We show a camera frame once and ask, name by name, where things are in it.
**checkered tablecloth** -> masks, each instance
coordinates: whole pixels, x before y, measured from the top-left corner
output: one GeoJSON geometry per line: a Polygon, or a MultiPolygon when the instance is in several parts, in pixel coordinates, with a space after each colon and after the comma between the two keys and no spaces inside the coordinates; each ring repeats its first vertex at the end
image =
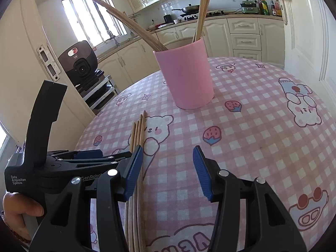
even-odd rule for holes
{"type": "MultiPolygon", "coordinates": [[[[100,112],[77,149],[101,149],[105,155],[128,150],[132,123],[147,111],[143,214],[148,252],[205,251],[209,245],[217,204],[207,201],[199,185],[192,161],[196,145],[239,178],[265,178],[310,249],[336,210],[334,120],[308,86],[272,65],[209,58],[209,66],[215,95],[206,106],[176,107],[159,71],[100,112]]],[[[98,250],[94,218],[91,236],[98,250]]]]}

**cup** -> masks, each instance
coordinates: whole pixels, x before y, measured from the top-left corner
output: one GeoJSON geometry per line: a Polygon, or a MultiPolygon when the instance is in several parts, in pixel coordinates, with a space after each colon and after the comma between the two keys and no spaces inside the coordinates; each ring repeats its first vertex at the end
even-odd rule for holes
{"type": "Polygon", "coordinates": [[[200,108],[214,96],[204,41],[201,38],[187,44],[190,38],[184,38],[176,42],[180,43],[177,47],[154,52],[154,55],[176,106],[181,109],[200,108]]]}

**bottle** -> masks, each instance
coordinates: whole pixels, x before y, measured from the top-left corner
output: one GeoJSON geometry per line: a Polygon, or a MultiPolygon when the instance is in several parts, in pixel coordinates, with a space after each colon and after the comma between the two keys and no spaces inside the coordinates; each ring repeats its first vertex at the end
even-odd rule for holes
{"type": "Polygon", "coordinates": [[[282,17],[281,7],[279,0],[275,0],[275,10],[277,13],[277,16],[282,17]]]}
{"type": "Polygon", "coordinates": [[[267,5],[266,0],[261,0],[261,3],[263,5],[263,15],[269,15],[268,5],[267,5]]]}
{"type": "Polygon", "coordinates": [[[271,8],[272,8],[272,15],[273,15],[273,16],[276,16],[276,15],[277,15],[277,11],[276,11],[276,9],[275,9],[275,5],[274,5],[273,0],[271,0],[271,8]]]}

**drawer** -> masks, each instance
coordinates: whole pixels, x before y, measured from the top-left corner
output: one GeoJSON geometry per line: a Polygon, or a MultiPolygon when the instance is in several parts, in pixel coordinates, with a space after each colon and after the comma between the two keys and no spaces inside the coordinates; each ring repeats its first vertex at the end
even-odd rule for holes
{"type": "Polygon", "coordinates": [[[260,34],[257,18],[228,18],[231,34],[260,34]]]}
{"type": "Polygon", "coordinates": [[[247,49],[261,51],[260,35],[231,34],[233,49],[247,49]]]}
{"type": "Polygon", "coordinates": [[[252,59],[261,61],[261,51],[234,49],[233,56],[236,58],[252,59]]]}

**window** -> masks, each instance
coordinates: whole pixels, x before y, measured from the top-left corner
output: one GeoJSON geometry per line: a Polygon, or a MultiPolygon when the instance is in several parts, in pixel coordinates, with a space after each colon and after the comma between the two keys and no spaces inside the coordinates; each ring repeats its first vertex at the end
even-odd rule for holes
{"type": "Polygon", "coordinates": [[[94,47],[112,35],[126,35],[124,25],[92,0],[62,0],[65,13],[78,41],[86,40],[94,47]]]}

